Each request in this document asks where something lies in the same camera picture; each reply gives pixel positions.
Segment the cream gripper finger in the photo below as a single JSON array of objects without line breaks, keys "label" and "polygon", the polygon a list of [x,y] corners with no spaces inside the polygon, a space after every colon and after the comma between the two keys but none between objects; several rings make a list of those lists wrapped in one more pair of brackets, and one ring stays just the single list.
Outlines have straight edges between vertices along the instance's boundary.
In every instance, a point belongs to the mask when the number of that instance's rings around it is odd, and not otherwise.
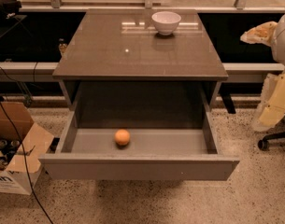
[{"label": "cream gripper finger", "polygon": [[252,128],[265,132],[274,128],[285,116],[285,73],[268,74],[264,80],[261,102],[255,111]]},{"label": "cream gripper finger", "polygon": [[268,21],[260,24],[245,32],[240,36],[240,40],[248,44],[264,44],[270,47],[277,25],[278,24],[275,21]]}]

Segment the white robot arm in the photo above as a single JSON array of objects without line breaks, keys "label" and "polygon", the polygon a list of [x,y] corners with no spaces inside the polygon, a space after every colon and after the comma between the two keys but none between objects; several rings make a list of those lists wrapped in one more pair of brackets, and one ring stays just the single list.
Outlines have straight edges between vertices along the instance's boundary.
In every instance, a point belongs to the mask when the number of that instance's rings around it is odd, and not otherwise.
[{"label": "white robot arm", "polygon": [[[240,36],[249,44],[264,44],[271,48],[273,59],[285,66],[285,14],[278,22],[268,21]],[[264,80],[261,102],[252,122],[252,129],[265,132],[274,128],[285,116],[285,69],[279,75],[268,74]]]}]

